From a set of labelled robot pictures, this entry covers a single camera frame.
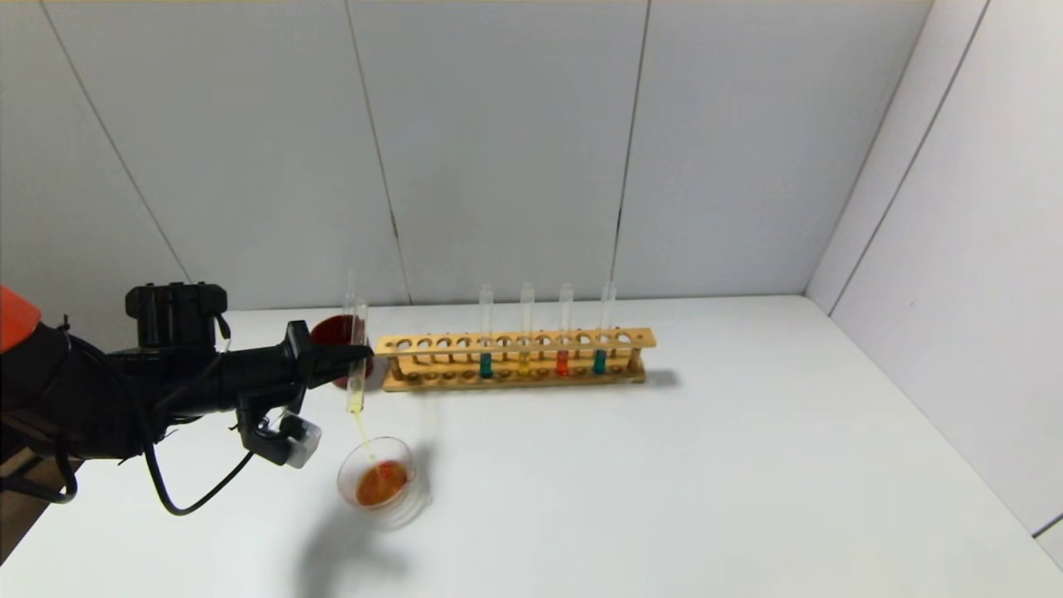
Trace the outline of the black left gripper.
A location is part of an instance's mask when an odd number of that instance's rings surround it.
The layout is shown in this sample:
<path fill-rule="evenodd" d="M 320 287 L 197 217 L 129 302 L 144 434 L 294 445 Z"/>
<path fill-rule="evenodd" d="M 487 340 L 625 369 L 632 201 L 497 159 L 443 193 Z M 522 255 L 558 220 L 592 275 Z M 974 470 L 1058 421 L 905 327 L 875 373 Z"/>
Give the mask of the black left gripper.
<path fill-rule="evenodd" d="M 276 345 L 227 352 L 219 366 L 219 409 L 235 411 L 250 398 L 254 409 L 300 413 L 306 387 L 348 378 L 373 357 L 365 345 L 311 345 L 306 323 L 290 321 Z"/>

